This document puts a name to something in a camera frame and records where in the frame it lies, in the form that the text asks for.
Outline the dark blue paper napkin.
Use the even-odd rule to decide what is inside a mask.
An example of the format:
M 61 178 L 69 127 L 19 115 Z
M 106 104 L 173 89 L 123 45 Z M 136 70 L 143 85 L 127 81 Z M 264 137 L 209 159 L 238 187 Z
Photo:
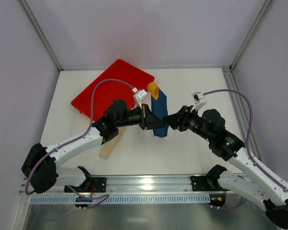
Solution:
M 150 91 L 152 113 L 163 121 L 165 116 L 168 116 L 167 96 L 156 86 Z M 165 138 L 168 135 L 168 124 L 163 127 L 153 129 L 154 136 Z

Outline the orange plastic spoon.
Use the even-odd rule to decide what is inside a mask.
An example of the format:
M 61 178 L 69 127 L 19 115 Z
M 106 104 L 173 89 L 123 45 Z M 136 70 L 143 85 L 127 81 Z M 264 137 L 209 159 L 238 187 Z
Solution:
M 159 87 L 156 83 L 151 82 L 147 86 L 148 92 L 151 94 L 151 96 L 157 101 L 159 98 Z

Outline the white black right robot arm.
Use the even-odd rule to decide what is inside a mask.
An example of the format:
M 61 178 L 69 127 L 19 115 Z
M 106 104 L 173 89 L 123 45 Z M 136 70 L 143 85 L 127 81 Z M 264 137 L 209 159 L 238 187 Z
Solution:
M 288 183 L 247 153 L 245 143 L 226 130 L 225 120 L 217 110 L 206 110 L 199 116 L 191 107 L 183 106 L 177 113 L 165 116 L 164 121 L 174 130 L 190 130 L 207 140 L 216 156 L 250 178 L 250 181 L 244 180 L 225 167 L 215 165 L 206 174 L 211 188 L 235 192 L 257 205 L 275 225 L 288 229 Z

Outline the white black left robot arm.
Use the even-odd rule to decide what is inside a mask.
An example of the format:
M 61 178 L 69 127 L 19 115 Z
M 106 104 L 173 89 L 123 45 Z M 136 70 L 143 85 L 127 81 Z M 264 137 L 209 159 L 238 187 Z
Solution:
M 82 166 L 74 169 L 62 165 L 80 153 L 99 147 L 119 134 L 120 127 L 138 125 L 143 130 L 152 130 L 165 126 L 165 123 L 152 113 L 147 104 L 129 110 L 124 100 L 114 100 L 103 116 L 90 124 L 89 128 L 62 143 L 42 146 L 33 145 L 21 167 L 29 187 L 37 194 L 44 193 L 54 185 L 69 185 L 82 191 L 88 189 L 92 176 Z

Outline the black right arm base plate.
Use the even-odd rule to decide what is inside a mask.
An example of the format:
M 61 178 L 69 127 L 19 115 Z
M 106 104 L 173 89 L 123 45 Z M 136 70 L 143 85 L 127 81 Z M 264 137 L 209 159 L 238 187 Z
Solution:
M 212 176 L 195 176 L 190 177 L 192 191 L 224 191 L 225 189 L 220 186 L 217 179 Z

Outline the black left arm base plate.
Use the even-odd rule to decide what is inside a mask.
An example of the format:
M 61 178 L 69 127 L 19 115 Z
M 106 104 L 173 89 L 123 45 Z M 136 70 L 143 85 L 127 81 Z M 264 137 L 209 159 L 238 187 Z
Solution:
M 86 179 L 80 186 L 71 186 L 71 188 L 78 193 L 105 193 L 106 186 L 106 177 L 92 177 L 91 179 Z

